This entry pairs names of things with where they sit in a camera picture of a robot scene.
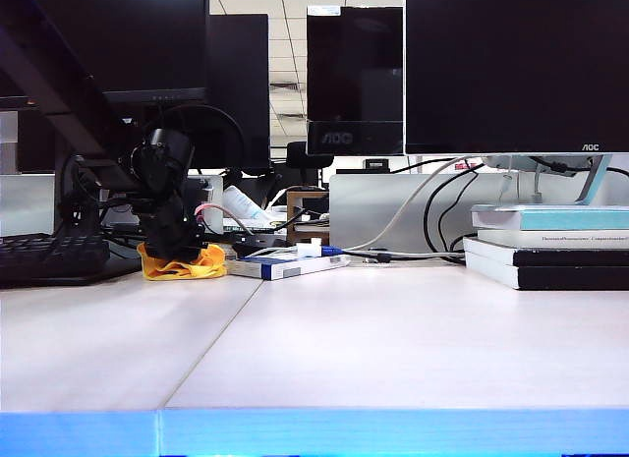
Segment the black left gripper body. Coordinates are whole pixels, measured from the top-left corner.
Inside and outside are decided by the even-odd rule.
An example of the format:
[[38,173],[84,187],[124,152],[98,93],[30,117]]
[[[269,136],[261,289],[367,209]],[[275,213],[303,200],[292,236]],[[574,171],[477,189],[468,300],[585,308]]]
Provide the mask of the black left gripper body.
[[147,250],[199,250],[202,247],[202,227],[180,191],[161,198],[139,198],[139,219]]

